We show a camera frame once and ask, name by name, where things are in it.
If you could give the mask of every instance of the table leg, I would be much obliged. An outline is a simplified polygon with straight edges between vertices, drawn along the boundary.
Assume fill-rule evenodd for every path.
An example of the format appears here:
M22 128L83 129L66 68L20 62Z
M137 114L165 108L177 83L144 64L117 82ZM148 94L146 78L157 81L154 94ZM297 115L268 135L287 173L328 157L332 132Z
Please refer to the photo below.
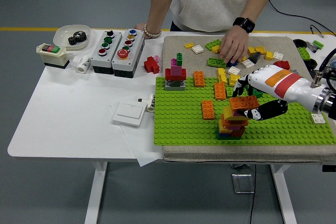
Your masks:
M297 224L292 202L288 193L288 188L283 173L290 165L271 165L275 188L277 190L283 222L285 224Z
M92 189L89 199L88 210L86 212L85 224L96 224L98 220L101 195L104 187L104 180L107 162L94 162L95 176L93 178Z

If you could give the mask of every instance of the white bowl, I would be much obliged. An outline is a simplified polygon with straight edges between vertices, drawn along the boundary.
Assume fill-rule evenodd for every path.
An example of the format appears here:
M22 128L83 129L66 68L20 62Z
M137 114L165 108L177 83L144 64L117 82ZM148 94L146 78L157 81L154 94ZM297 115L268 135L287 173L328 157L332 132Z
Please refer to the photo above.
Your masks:
M72 37L74 33L77 31L84 31L86 33L87 40L72 46L70 45L68 38ZM79 50L87 46L90 39L90 35L91 35L91 29L88 26L85 25L63 26L56 31L53 42L56 46L66 47L67 50Z

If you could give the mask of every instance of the gray floor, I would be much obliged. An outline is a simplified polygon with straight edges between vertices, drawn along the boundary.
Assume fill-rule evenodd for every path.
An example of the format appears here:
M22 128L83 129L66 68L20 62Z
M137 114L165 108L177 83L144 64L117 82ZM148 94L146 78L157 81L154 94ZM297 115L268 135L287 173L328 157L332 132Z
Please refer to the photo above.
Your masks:
M271 0L282 12L336 31L336 0ZM149 0L1 0L0 27L129 28L146 21ZM171 15L164 28L168 29ZM309 31L309 20L268 4L257 30ZM35 48L55 32L0 31L0 223L83 223L93 166L22 160L7 147L44 69ZM227 164L111 163L99 223L248 223L251 196L235 195ZM334 223L334 173L294 165L286 173L298 224ZM282 223L269 167L257 166L253 223Z

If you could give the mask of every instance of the yellow floor line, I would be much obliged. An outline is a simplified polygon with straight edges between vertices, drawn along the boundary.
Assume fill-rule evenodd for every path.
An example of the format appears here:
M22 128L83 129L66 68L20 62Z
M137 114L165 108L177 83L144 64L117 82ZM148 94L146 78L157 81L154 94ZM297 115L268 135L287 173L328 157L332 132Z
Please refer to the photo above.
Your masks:
M124 30L123 28L92 28L97 30ZM57 27L0 27L0 31L57 31ZM311 34L309 31L253 31L254 33L268 33L268 34Z

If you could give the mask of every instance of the beige fabric mat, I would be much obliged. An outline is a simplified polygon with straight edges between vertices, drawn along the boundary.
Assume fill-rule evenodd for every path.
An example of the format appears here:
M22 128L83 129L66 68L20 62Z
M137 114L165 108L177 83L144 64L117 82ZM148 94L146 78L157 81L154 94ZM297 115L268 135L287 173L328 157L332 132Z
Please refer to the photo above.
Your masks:
M194 71L203 71L205 77L216 77L217 68L208 67L209 57L218 58L205 48L205 44L221 39L221 36L167 36L164 38L162 49L163 69L170 67L170 61L181 52L183 68L187 76L192 77ZM201 45L204 52L196 55L184 45L193 42ZM267 51L283 54L282 60L288 60L291 70L296 70L301 76L311 77L297 51L292 39L288 37L250 37L249 46L263 46ZM245 69L236 66L240 75L248 74L276 60L260 59L255 66ZM333 120L329 120L334 134L336 127ZM170 162L321 162L336 161L335 145L301 145L301 146L164 146L163 159Z

